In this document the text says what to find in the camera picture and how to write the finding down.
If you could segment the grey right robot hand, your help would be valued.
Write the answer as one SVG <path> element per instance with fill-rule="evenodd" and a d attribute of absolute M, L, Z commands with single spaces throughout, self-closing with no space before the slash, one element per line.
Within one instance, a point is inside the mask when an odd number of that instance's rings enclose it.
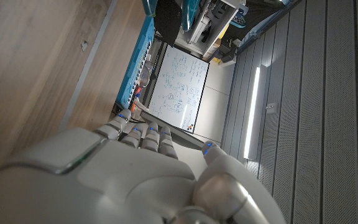
<path fill-rule="evenodd" d="M 122 110 L 0 166 L 0 223 L 284 223 L 239 161 L 212 141 L 150 120 L 124 132 Z"/>

